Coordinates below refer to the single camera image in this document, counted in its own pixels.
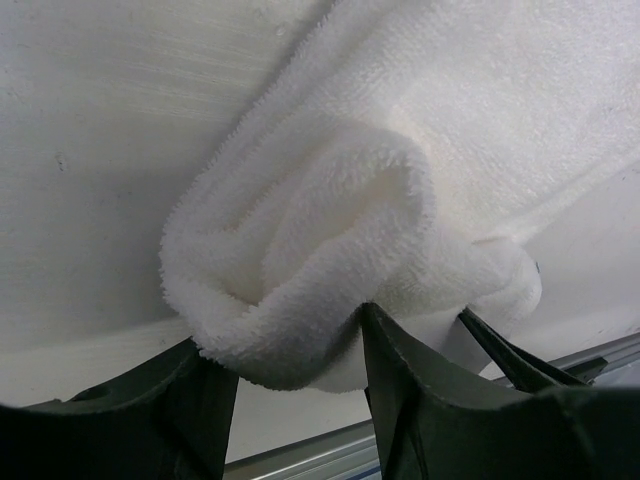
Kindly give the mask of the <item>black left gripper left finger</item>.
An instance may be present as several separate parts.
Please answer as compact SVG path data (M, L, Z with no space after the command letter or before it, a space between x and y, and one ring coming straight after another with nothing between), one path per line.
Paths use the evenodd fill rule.
M186 340L67 401L1 408L4 479L220 479L239 378Z

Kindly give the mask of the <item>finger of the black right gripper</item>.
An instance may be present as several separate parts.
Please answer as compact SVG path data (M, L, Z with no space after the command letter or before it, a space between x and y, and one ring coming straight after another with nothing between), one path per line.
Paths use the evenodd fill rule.
M519 391L537 393L551 387L587 387L580 379L513 345L469 309L458 319Z

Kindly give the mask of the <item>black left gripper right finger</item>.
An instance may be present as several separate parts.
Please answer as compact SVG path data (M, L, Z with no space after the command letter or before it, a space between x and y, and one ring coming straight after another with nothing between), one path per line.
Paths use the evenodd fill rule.
M443 357L373 303L358 311L386 479L635 479L635 387L500 385Z

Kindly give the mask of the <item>white towel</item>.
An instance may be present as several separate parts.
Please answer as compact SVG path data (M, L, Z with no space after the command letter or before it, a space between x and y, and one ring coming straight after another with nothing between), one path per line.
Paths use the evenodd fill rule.
M339 1L169 216L161 276L202 356L274 390L366 386L372 302L473 371L525 244L639 157L635 1Z

